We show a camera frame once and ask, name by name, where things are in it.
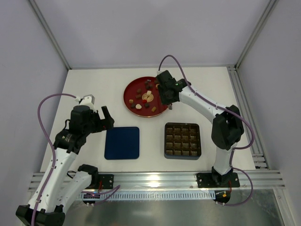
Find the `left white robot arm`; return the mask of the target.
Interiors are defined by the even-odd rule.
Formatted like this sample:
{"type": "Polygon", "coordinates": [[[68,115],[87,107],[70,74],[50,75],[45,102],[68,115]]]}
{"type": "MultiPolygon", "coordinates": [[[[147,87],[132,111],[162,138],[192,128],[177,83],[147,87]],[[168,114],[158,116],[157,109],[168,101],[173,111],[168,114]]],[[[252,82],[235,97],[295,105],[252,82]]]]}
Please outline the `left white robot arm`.
{"type": "Polygon", "coordinates": [[[52,159],[35,194],[27,205],[20,205],[16,216],[26,226],[61,226],[70,206],[79,194],[99,182],[98,168],[83,164],[79,166],[71,182],[63,187],[67,172],[78,157],[81,147],[90,134],[113,128],[114,120],[106,106],[102,107],[104,119],[88,105],[78,105],[66,120],[68,128],[56,135],[52,159]]]}

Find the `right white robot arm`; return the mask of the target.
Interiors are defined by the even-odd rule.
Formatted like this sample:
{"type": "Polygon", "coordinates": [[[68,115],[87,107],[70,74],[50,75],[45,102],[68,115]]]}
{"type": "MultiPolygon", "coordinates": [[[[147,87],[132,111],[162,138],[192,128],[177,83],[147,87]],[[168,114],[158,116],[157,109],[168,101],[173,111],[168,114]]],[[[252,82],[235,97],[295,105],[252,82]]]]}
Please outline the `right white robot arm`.
{"type": "Polygon", "coordinates": [[[203,115],[212,125],[211,140],[216,146],[216,157],[211,169],[212,180],[217,186],[229,183],[233,173],[232,151],[244,134],[240,112],[235,105],[218,105],[202,97],[185,79],[177,81],[168,70],[159,71],[156,80],[162,104],[181,102],[203,115]]]}

